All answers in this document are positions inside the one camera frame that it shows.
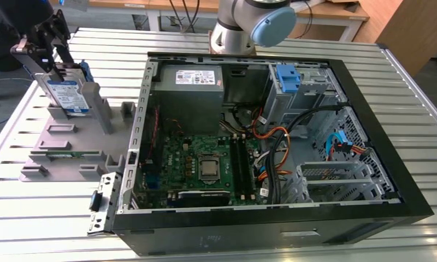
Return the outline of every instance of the green circuit board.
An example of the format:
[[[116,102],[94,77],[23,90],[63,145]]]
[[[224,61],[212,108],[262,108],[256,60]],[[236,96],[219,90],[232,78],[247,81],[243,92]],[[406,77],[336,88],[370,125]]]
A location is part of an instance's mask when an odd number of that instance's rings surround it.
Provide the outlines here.
[[[172,136],[166,139],[163,147],[162,173],[159,176],[151,175],[147,183],[159,185],[158,191],[183,191],[183,190],[224,190],[231,192],[230,205],[258,205],[259,198],[242,199],[235,195],[234,168],[231,159],[231,140],[230,136]],[[250,170],[252,174],[252,153],[259,149],[256,139],[246,140],[246,147],[250,152]],[[216,181],[203,181],[200,177],[200,161],[206,158],[219,160],[220,179]],[[150,201],[152,208],[164,208],[167,204],[167,194],[158,194],[155,200]]]

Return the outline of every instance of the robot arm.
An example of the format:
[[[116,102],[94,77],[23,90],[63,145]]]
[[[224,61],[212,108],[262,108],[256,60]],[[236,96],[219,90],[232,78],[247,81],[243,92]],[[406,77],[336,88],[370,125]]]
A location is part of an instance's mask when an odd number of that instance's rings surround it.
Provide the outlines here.
[[[255,43],[263,47],[278,45],[296,23],[290,5],[291,0],[222,0],[211,36],[214,52],[250,55]]]
[[[50,73],[51,79],[64,77],[54,60],[54,48],[63,62],[74,63],[68,49],[71,38],[64,13],[54,12],[48,0],[0,0],[0,14],[22,35],[12,54],[32,73]]]

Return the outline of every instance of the floor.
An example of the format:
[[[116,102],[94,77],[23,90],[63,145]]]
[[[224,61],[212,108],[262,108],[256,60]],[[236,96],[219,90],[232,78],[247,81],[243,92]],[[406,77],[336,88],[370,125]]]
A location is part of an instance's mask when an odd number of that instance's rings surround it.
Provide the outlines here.
[[[146,22],[143,15],[122,15],[122,14],[100,14],[84,13],[78,10],[64,10],[70,28],[76,30],[78,27],[112,28],[112,29],[138,29],[150,30],[150,24]],[[187,19],[183,20],[186,27],[188,26]],[[172,25],[168,17],[162,19],[162,28],[164,31],[179,32],[179,25]],[[214,19],[199,19],[195,23],[198,33],[207,33],[214,29]],[[0,72],[2,78],[31,78],[24,69],[19,69],[10,73]],[[423,70],[415,77],[419,86],[430,96],[434,104],[437,107],[437,65],[435,61],[430,61]],[[0,82],[0,121],[4,121],[11,116],[20,99],[27,91],[28,82],[22,80],[10,80]]]

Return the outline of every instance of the power supply label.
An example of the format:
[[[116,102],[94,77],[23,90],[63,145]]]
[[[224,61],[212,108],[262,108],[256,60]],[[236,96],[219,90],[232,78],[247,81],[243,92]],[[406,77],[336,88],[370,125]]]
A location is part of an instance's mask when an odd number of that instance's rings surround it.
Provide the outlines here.
[[[50,80],[48,84],[51,87],[50,90],[54,97],[59,100],[62,108],[74,113],[90,111],[90,106],[76,81],[56,82]]]
[[[215,85],[216,75],[214,71],[180,70],[176,72],[178,85]]]

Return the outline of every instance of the motherboard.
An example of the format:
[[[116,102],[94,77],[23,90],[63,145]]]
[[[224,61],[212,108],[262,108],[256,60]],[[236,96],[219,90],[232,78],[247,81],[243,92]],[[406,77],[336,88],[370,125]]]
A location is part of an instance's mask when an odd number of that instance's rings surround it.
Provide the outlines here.
[[[160,172],[144,174],[150,208],[258,205],[252,164],[259,141],[238,136],[170,136]]]

